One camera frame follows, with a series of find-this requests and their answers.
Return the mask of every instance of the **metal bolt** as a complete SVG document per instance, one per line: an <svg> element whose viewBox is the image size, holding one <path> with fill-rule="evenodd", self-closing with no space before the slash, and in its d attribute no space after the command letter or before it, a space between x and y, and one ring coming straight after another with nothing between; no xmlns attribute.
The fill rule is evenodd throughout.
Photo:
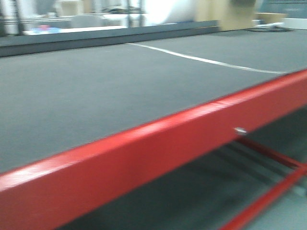
<svg viewBox="0 0 307 230"><path fill-rule="evenodd" d="M246 131L246 129L244 129L244 128L241 128L241 127L237 127L237 128L235 128L235 131L236 131L236 133L238 134L238 135L240 135L240 136L245 136L245 135L247 135L247 131Z"/></svg>

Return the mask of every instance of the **gray felt surface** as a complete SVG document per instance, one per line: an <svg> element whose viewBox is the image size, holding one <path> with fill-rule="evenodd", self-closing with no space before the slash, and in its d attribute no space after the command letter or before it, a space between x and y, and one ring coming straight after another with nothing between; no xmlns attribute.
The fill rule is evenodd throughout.
<svg viewBox="0 0 307 230"><path fill-rule="evenodd" d="M307 31L142 44L274 71L306 67ZM276 78L131 45L0 59L0 172Z"/></svg>

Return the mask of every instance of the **cutting table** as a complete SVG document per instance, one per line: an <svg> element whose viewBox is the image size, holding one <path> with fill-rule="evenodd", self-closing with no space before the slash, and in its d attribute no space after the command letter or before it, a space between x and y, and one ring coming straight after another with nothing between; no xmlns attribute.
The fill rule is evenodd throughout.
<svg viewBox="0 0 307 230"><path fill-rule="evenodd" d="M240 30L2 57L0 228L57 228L301 108L306 36Z"/></svg>

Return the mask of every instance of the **red object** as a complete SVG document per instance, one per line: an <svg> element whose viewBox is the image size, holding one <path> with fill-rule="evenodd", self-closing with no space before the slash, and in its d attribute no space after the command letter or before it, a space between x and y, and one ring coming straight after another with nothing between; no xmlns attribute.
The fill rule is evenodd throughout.
<svg viewBox="0 0 307 230"><path fill-rule="evenodd" d="M276 199L290 189L304 174L307 173L307 167L296 169L289 174L283 181L278 183L270 191L260 197L256 202L248 206L243 212L232 219L220 230L240 230L258 216L265 208L272 204Z"/></svg>
<svg viewBox="0 0 307 230"><path fill-rule="evenodd" d="M259 153L270 157L281 164L288 167L297 167L297 169L289 174L284 180L279 182L270 191L261 196L258 200L248 206L239 215L233 218L230 222L224 225L220 230L240 230L257 217L265 208L280 198L288 189L290 189L298 180L307 173L307 164L300 163L292 158L289 158L279 152L276 152L266 146L247 138L240 138L239 143L258 151Z"/></svg>
<svg viewBox="0 0 307 230"><path fill-rule="evenodd" d="M0 175L0 229L53 229L307 104L307 70Z"/></svg>
<svg viewBox="0 0 307 230"><path fill-rule="evenodd" d="M50 27L49 25L40 25L40 26L39 26L39 28L40 28L41 30L43 30L43 31L48 30L49 27Z"/></svg>
<svg viewBox="0 0 307 230"><path fill-rule="evenodd" d="M287 167L290 167L290 168L296 168L296 167L306 167L305 164L299 162L299 161L296 161L288 156L285 156L273 149L270 149L264 145L261 145L255 141L252 141L250 139L247 139L247 138L240 138L237 140L237 142L267 156L267 157L270 157L272 158L273 160L275 161L278 161L279 163L287 166Z"/></svg>

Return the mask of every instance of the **white tape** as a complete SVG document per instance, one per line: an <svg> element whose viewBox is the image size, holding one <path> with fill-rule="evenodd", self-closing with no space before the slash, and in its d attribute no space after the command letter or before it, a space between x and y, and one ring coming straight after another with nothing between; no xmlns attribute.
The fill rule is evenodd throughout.
<svg viewBox="0 0 307 230"><path fill-rule="evenodd" d="M231 64L228 64L228 63L220 62L220 61L214 61L214 60L209 60L209 59L205 59L205 58L180 54L180 53L176 53L176 52L173 52L173 51L170 51L170 50L167 50L167 49L160 49L160 48L156 48L156 47L153 47L153 46L146 46L146 45L141 45L141 44L137 44L137 43L127 43L127 44L132 45L132 46L140 46L140 47L144 47L144 48L147 48L147 49L157 50L157 51L167 53L167 54L171 54L171 55L174 55L174 56L177 56L177 57L192 59L192 60L195 60L195 61L202 61L202 62L206 62L206 63L209 63L209 64L229 67L229 68L233 68L233 69L240 69L240 70L251 71L251 72L260 72L260 73L285 74L285 72L280 72L280 71L270 71L270 70L263 70L263 69L253 69L253 68L244 67L244 66L235 66L235 65L231 65Z"/></svg>

